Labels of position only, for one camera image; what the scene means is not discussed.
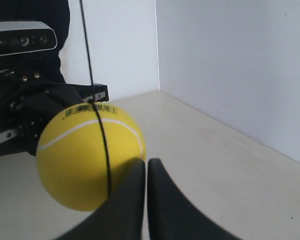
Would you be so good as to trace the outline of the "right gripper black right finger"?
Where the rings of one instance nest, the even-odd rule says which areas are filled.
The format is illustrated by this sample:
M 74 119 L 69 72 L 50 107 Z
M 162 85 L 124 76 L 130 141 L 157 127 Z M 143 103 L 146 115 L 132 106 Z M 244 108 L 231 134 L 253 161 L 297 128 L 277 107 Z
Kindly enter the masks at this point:
M 147 215 L 151 240 L 239 239 L 191 203 L 159 158 L 148 161 Z

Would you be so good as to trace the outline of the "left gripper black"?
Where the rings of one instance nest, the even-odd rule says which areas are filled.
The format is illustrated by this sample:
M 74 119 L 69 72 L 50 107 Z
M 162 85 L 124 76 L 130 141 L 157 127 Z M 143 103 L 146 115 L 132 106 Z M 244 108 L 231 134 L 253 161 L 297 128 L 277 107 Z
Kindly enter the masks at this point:
M 29 68 L 35 56 L 0 57 L 0 157 L 36 155 L 47 124 L 68 107 L 109 101 L 106 84 L 57 83 Z

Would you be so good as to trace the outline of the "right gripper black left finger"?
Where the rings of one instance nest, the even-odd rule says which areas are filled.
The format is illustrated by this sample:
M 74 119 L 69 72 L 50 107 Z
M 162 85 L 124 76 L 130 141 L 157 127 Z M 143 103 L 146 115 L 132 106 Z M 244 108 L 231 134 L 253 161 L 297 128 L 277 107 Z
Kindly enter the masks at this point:
M 134 159 L 122 183 L 84 221 L 58 240 L 140 240 L 145 207 L 145 162 Z

